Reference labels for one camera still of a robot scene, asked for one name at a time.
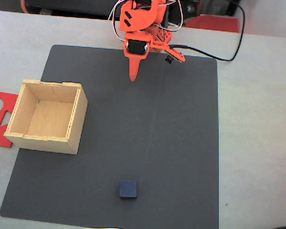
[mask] wooden box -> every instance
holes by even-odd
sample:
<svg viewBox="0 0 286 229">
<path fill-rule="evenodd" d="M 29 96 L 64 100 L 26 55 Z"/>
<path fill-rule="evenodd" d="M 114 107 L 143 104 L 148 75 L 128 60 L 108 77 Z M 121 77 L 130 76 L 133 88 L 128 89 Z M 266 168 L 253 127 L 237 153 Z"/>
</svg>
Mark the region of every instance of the wooden box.
<svg viewBox="0 0 286 229">
<path fill-rule="evenodd" d="M 80 83 L 24 80 L 4 136 L 21 148 L 77 154 L 87 104 Z"/>
</svg>

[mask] small block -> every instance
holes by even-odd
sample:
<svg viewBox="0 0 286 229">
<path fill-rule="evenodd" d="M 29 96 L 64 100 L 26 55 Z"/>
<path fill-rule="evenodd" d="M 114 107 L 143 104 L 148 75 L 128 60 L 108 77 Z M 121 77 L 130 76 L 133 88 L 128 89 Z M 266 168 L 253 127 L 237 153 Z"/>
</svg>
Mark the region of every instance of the small block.
<svg viewBox="0 0 286 229">
<path fill-rule="evenodd" d="M 137 181 L 120 181 L 120 198 L 137 198 Z"/>
</svg>

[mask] white table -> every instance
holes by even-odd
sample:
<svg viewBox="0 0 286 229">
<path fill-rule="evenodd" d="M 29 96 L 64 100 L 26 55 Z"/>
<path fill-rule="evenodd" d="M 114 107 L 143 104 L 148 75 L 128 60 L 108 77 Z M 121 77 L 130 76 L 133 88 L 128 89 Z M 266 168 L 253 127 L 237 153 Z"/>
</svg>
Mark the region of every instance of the white table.
<svg viewBox="0 0 286 229">
<path fill-rule="evenodd" d="M 182 28 L 171 43 L 230 57 L 238 37 Z M 109 21 L 0 12 L 0 91 L 40 79 L 54 44 L 122 47 Z M 245 35 L 236 59 L 218 62 L 218 85 L 220 229 L 286 225 L 286 39 Z M 0 147 L 0 207 L 17 152 Z M 0 229 L 10 228 L 78 227 L 0 216 Z"/>
</svg>

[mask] red plastic piece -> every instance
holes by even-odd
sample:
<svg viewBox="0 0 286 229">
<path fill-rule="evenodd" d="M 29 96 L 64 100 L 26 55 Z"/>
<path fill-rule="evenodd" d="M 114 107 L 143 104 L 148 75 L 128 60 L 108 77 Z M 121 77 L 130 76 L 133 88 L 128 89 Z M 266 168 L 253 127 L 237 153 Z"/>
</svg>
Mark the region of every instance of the red plastic piece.
<svg viewBox="0 0 286 229">
<path fill-rule="evenodd" d="M 3 108 L 0 110 L 0 146 L 11 148 L 12 142 L 8 140 L 5 136 L 3 136 L 6 128 L 8 125 L 1 125 L 5 114 L 9 111 L 10 113 L 13 112 L 16 100 L 18 95 L 17 94 L 10 94 L 0 92 L 0 99 L 3 100 Z"/>
<path fill-rule="evenodd" d="M 225 32 L 239 32 L 238 18 L 214 15 L 200 15 L 195 17 L 190 20 L 185 27 Z"/>
</svg>

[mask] white wire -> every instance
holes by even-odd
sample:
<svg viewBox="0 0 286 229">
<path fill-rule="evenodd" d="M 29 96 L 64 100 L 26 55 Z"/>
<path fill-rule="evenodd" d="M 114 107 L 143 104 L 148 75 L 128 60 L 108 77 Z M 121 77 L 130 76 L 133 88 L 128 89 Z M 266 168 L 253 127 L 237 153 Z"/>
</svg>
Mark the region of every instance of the white wire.
<svg viewBox="0 0 286 229">
<path fill-rule="evenodd" d="M 124 41 L 124 39 L 122 39 L 122 38 L 118 35 L 118 33 L 117 33 L 116 29 L 115 29 L 115 19 L 114 19 L 115 10 L 116 10 L 116 7 L 114 8 L 114 10 L 113 10 L 113 12 L 112 12 L 112 28 L 113 28 L 113 31 L 114 31 L 115 36 L 116 36 L 119 40 Z"/>
<path fill-rule="evenodd" d="M 179 25 L 179 27 L 178 27 L 177 29 L 171 30 L 171 29 L 162 27 L 161 25 L 158 25 L 158 24 L 156 24 L 156 23 L 154 23 L 153 25 L 156 25 L 156 26 L 158 26 L 158 27 L 161 28 L 161 29 L 164 29 L 164 30 L 167 30 L 167 31 L 171 31 L 171 32 L 176 32 L 176 31 L 178 31 L 178 30 L 182 27 L 182 25 L 183 25 L 183 13 L 182 13 L 182 7 L 181 7 L 180 0 L 177 0 L 177 2 L 178 2 L 178 5 L 179 5 L 180 15 L 181 15 L 181 24 Z"/>
<path fill-rule="evenodd" d="M 116 11 L 117 6 L 118 6 L 119 4 L 121 4 L 122 2 L 124 2 L 124 1 L 127 1 L 127 0 L 118 0 L 118 1 L 115 3 L 115 5 L 113 6 L 113 8 L 112 8 L 112 10 L 111 10 L 111 12 L 110 12 L 110 14 L 109 14 L 109 17 L 108 17 L 108 19 L 107 19 L 107 20 L 110 20 L 111 15 L 112 15 L 112 29 L 113 29 L 113 31 L 114 31 L 115 36 L 116 36 L 119 40 L 121 40 L 121 41 L 124 41 L 124 40 L 118 35 L 118 33 L 117 33 L 117 31 L 116 31 L 114 14 L 115 14 L 115 11 Z"/>
<path fill-rule="evenodd" d="M 112 13 L 113 13 L 113 11 L 115 10 L 115 8 L 116 8 L 120 3 L 124 2 L 124 1 L 126 1 L 126 0 L 118 0 L 118 1 L 115 3 L 115 5 L 113 6 L 113 8 L 112 8 L 111 11 L 110 11 L 110 14 L 109 14 L 107 20 L 110 20 L 110 18 L 111 18 L 111 16 L 112 16 Z"/>
<path fill-rule="evenodd" d="M 171 4 L 175 3 L 175 2 L 176 2 L 176 1 L 173 0 L 173 1 L 169 1 L 169 2 L 167 2 L 167 3 L 159 4 L 159 6 L 168 6 L 168 5 L 171 5 Z"/>
</svg>

